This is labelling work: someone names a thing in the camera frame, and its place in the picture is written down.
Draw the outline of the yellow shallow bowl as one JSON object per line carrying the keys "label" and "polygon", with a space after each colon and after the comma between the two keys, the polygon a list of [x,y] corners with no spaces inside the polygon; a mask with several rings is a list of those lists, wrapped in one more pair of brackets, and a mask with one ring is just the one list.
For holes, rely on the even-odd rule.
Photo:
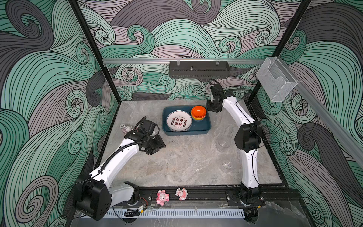
{"label": "yellow shallow bowl", "polygon": [[205,117],[203,117],[203,118],[194,118],[194,117],[192,116],[192,119],[193,119],[194,121],[201,122],[201,121],[203,121],[203,120],[205,119]]}

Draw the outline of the pink white toy on table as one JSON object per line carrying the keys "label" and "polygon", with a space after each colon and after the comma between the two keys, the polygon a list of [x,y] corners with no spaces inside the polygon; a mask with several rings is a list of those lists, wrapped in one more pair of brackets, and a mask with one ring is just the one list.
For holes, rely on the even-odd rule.
{"label": "pink white toy on table", "polygon": [[126,133],[130,132],[133,129],[133,127],[122,124],[122,125],[120,125],[120,129],[121,129],[123,134],[126,134]]}

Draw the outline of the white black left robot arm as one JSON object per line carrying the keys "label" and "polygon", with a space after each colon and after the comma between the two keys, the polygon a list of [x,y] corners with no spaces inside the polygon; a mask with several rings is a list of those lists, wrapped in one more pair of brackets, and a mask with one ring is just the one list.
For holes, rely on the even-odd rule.
{"label": "white black left robot arm", "polygon": [[102,219],[109,209],[120,203],[135,206],[139,202],[139,186],[124,182],[112,183],[126,163],[138,152],[155,154],[166,145],[159,135],[159,126],[143,117],[126,133],[119,148],[99,167],[80,175],[74,186],[73,206],[94,220]]}

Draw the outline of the clear plastic cup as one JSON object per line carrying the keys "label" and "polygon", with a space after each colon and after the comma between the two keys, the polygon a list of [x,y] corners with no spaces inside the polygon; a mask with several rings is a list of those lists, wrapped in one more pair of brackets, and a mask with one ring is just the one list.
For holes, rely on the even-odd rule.
{"label": "clear plastic cup", "polygon": [[226,137],[219,137],[216,140],[216,149],[219,152],[226,152],[231,147],[231,141]]}
{"label": "clear plastic cup", "polygon": [[222,166],[226,171],[231,171],[236,168],[236,161],[232,158],[223,158]]}

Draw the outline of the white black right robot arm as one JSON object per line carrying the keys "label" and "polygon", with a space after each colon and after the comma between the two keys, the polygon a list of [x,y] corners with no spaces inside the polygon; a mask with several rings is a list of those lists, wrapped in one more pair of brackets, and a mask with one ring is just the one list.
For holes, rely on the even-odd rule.
{"label": "white black right robot arm", "polygon": [[259,197],[261,187],[258,180],[257,156],[261,143],[262,124],[255,121],[238,103],[233,89],[225,90],[215,79],[209,80],[211,99],[207,101],[207,110],[221,112],[225,109],[236,122],[238,131],[234,142],[242,151],[243,176],[242,193],[244,198]]}

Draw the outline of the black left rear frame post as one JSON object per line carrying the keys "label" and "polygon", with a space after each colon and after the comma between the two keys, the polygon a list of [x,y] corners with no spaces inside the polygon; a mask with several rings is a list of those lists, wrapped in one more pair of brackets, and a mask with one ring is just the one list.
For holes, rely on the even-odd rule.
{"label": "black left rear frame post", "polygon": [[110,89],[111,89],[113,95],[116,98],[117,103],[120,105],[121,102],[122,102],[121,98],[120,98],[120,96],[118,94],[118,91],[116,89],[116,86],[115,86],[115,84],[114,84],[114,82],[112,80],[110,71],[108,70],[108,68],[103,63],[103,58],[101,56],[101,53],[100,53],[100,51],[99,51],[99,49],[98,49],[98,47],[96,45],[96,42],[95,42],[95,40],[94,40],[94,38],[93,38],[93,36],[91,34],[91,30],[90,30],[90,28],[89,28],[89,26],[88,26],[88,24],[86,22],[86,19],[85,19],[83,13],[82,13],[82,10],[81,10],[81,8],[79,6],[78,1],[69,0],[69,4],[70,4],[70,6],[71,6],[71,8],[72,8],[72,10],[73,10],[73,12],[75,14],[75,17],[76,17],[76,19],[78,21],[78,24],[80,25],[80,27],[81,27],[81,29],[82,29],[85,37],[86,37],[86,40],[90,44],[90,48],[91,48],[91,50],[92,50],[92,52],[93,52],[93,54],[94,54],[94,56],[96,58],[96,61],[97,61],[98,65],[100,66],[100,69],[101,69],[101,71],[102,71],[108,85],[110,86]]}

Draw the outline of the teal plastic bin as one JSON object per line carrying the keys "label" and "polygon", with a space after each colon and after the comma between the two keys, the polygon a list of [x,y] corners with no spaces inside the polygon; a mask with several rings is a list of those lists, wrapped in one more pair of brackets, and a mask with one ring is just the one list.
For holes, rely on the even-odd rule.
{"label": "teal plastic bin", "polygon": [[191,110],[193,107],[195,107],[195,105],[171,106],[171,107],[164,108],[163,114],[162,114],[162,119],[163,119],[163,131],[165,132],[165,134],[168,136],[207,134],[209,132],[209,130],[211,129],[211,122],[210,122],[210,117],[209,117],[208,111],[207,111],[207,115],[203,121],[197,122],[192,119],[192,126],[188,131],[174,132],[174,131],[171,131],[167,127],[166,118],[171,112],[177,111],[177,110],[182,110],[191,115]]}

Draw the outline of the pink white small figure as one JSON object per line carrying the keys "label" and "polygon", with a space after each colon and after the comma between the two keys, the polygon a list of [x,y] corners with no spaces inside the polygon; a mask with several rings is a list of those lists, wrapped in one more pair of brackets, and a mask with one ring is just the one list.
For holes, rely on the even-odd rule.
{"label": "pink white small figure", "polygon": [[177,188],[176,192],[175,192],[175,195],[177,197],[179,197],[180,201],[184,201],[184,200],[187,199],[188,192],[187,192],[187,190],[185,188]]}

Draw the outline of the clear acrylic wall holder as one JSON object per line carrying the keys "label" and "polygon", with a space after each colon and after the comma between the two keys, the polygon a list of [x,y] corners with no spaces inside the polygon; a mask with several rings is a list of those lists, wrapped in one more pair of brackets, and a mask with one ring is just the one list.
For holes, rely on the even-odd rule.
{"label": "clear acrylic wall holder", "polygon": [[256,76],[273,103],[282,102],[297,85],[288,65],[278,57],[267,57]]}

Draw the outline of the black perforated wall tray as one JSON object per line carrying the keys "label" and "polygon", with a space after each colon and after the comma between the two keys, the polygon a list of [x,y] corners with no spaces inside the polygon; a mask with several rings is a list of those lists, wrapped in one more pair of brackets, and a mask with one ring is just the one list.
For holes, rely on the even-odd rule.
{"label": "black perforated wall tray", "polygon": [[173,79],[228,78],[230,66],[227,61],[176,60],[169,62],[169,76]]}

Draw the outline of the orange shallow bowl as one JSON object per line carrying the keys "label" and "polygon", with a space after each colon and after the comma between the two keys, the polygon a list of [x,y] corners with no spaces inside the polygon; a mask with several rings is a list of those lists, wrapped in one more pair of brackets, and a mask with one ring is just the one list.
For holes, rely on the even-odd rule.
{"label": "orange shallow bowl", "polygon": [[191,116],[193,116],[194,118],[203,118],[206,117],[206,115],[207,110],[203,106],[195,106],[191,110]]}

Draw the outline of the white plate red green circles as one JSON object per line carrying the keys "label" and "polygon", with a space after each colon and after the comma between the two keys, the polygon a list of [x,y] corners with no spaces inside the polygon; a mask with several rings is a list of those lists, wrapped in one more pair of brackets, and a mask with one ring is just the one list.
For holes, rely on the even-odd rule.
{"label": "white plate red green circles", "polygon": [[167,116],[166,125],[174,132],[188,131],[192,126],[192,117],[182,110],[173,111]]}

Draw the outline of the black right rear frame post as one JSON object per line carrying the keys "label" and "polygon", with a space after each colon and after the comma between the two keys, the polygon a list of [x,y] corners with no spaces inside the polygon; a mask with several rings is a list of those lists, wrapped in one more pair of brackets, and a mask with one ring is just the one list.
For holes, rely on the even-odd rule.
{"label": "black right rear frame post", "polygon": [[[289,22],[289,25],[284,33],[284,35],[282,36],[278,46],[276,47],[272,57],[278,57],[281,55],[285,45],[288,43],[288,41],[290,40],[290,38],[292,37],[294,31],[296,30],[299,22],[301,21],[304,13],[306,12],[308,6],[310,5],[310,1],[301,1],[296,13],[294,14],[294,16],[292,17],[291,21]],[[257,97],[257,93],[258,91],[263,88],[261,86],[261,83],[258,81],[254,90],[252,91],[248,102],[252,103],[253,100]]]}

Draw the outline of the black frame post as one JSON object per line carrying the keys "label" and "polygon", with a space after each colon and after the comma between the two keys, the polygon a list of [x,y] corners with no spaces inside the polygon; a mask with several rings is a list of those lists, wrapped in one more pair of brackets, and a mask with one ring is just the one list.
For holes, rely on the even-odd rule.
{"label": "black frame post", "polygon": [[[296,30],[299,22],[301,21],[304,13],[306,12],[308,6],[310,5],[310,1],[301,1],[296,13],[294,14],[294,16],[292,17],[291,21],[289,22],[289,25],[284,33],[284,35],[282,36],[278,46],[276,47],[272,57],[278,57],[281,55],[285,45],[288,43],[288,41],[290,40],[290,38],[292,37],[294,31]],[[248,102],[252,103],[253,100],[257,97],[257,93],[258,91],[263,88],[261,86],[261,83],[258,81],[254,90],[252,91]]]}
{"label": "black frame post", "polygon": [[92,52],[93,52],[93,54],[94,54],[94,56],[96,58],[96,61],[97,61],[98,65],[100,66],[100,69],[101,69],[101,71],[102,71],[108,85],[110,86],[110,89],[111,89],[113,95],[116,98],[117,103],[120,105],[121,102],[122,102],[121,98],[120,98],[120,96],[118,94],[118,91],[116,89],[116,86],[115,86],[115,84],[114,84],[114,82],[112,80],[110,71],[108,70],[108,68],[103,63],[103,58],[101,56],[101,53],[100,53],[100,51],[99,51],[99,49],[98,49],[98,47],[96,45],[96,42],[95,42],[95,40],[94,40],[94,38],[93,38],[93,36],[91,34],[91,30],[90,30],[90,28],[89,28],[89,26],[88,26],[88,24],[86,22],[86,19],[85,19],[83,13],[82,13],[82,10],[81,10],[81,8],[79,6],[78,1],[69,0],[69,4],[70,4],[70,6],[71,6],[71,8],[72,8],[72,10],[73,10],[73,12],[75,14],[75,17],[76,17],[76,19],[78,21],[78,24],[80,25],[80,27],[81,27],[81,29],[82,29],[85,37],[86,37],[86,40],[90,44],[90,48],[91,48],[91,50],[92,50]]}

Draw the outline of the pink plush pig figure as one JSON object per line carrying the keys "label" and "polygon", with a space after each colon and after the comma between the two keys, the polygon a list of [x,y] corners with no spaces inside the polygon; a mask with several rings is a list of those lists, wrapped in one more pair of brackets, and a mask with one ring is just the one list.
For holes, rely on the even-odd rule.
{"label": "pink plush pig figure", "polygon": [[160,206],[164,206],[166,202],[169,202],[170,195],[165,190],[159,190],[157,192],[156,203]]}

